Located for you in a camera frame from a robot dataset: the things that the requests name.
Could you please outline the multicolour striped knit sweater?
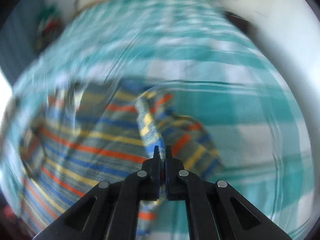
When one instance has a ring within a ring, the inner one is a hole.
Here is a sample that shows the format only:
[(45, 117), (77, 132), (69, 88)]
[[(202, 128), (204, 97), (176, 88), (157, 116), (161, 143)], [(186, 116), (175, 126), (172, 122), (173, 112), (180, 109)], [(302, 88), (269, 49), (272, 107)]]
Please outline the multicolour striped knit sweater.
[(74, 83), (48, 96), (20, 141), (25, 166), (21, 219), (33, 234), (46, 228), (102, 180), (123, 180), (171, 147), (201, 178), (220, 166), (204, 126), (179, 115), (177, 95), (136, 80)]

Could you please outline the pile of clothes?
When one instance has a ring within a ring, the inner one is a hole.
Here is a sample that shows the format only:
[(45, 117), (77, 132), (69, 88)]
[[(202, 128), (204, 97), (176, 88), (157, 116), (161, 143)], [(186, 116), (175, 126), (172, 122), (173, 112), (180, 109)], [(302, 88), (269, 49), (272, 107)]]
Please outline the pile of clothes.
[(63, 32), (64, 23), (57, 5), (44, 8), (38, 16), (38, 27), (34, 42), (35, 51), (39, 54), (53, 43)]

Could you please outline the teal plaid bedspread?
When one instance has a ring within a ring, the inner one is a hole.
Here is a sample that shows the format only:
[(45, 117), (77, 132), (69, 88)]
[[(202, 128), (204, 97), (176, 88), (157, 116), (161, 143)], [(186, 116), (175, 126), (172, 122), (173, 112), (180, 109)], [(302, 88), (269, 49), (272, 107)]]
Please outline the teal plaid bedspread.
[(228, 181), (293, 239), (303, 238), (315, 186), (302, 113), (276, 68), (212, 0), (99, 3), (32, 62), (14, 85), (1, 130), (1, 189), (19, 219), (20, 141), (41, 105), (74, 83), (120, 80), (176, 94), (176, 113), (202, 124), (218, 152), (220, 166), (201, 179)]

